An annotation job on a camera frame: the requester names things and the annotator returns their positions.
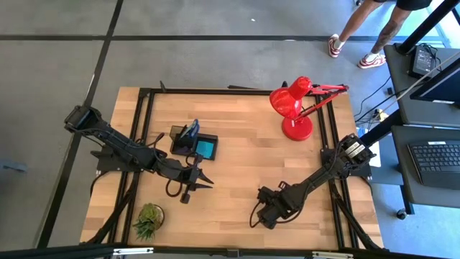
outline succulent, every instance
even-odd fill
[[[155,231],[161,227],[163,217],[163,211],[157,205],[145,204],[133,225],[137,231],[137,239],[150,240],[152,236],[155,237]]]

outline concrete floor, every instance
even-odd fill
[[[115,0],[3,0],[0,34],[105,35]],[[385,4],[356,33],[376,36],[394,4]],[[125,1],[117,35],[315,35],[340,32],[353,1]],[[409,35],[428,15],[414,12],[399,35]],[[436,36],[433,30],[430,35]],[[102,42],[0,41],[0,158],[21,161],[27,173],[0,171],[0,250],[33,247],[37,229],[58,176],[70,134],[63,120],[84,100]],[[358,60],[372,47],[348,42],[337,59],[324,42],[177,41],[112,42],[93,105],[110,120],[120,86],[225,88],[229,84],[274,89],[299,75],[317,83],[351,86],[352,106],[386,81],[386,66],[360,70]],[[364,110],[384,98],[379,92]],[[83,140],[50,241],[74,245],[89,201],[96,146]],[[373,186],[386,248],[395,252],[460,256],[460,210],[417,206],[400,221],[397,186]],[[184,258],[184,255],[155,255]]]

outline sneaker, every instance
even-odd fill
[[[378,54],[377,57],[375,57],[375,59],[372,60],[372,61],[366,61],[366,57],[367,57],[367,55],[365,55],[364,58],[362,58],[359,61],[359,63],[358,63],[359,68],[362,68],[362,69],[376,68],[376,67],[381,66],[381,65],[383,65],[383,64],[385,64],[387,62],[387,59],[385,58],[385,55]]]
[[[337,34],[334,34],[329,38],[329,41],[328,41],[329,55],[332,58],[337,58],[339,56],[339,53],[340,53],[340,50],[341,50],[341,48],[339,48],[339,49],[334,48],[334,43],[338,38],[339,38],[339,36]]]

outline lamp base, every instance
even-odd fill
[[[313,123],[308,117],[301,117],[295,121],[285,118],[282,121],[281,128],[286,137],[295,141],[306,140],[313,133]]]

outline person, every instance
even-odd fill
[[[337,58],[346,40],[361,26],[366,18],[386,0],[365,0],[364,3],[352,14],[342,33],[334,34],[329,38],[329,55]],[[379,37],[372,47],[358,63],[360,68],[375,68],[386,63],[385,56],[380,54],[382,48],[399,32],[404,21],[411,11],[426,8],[431,0],[397,0],[396,6],[391,13],[390,20],[383,27]]]

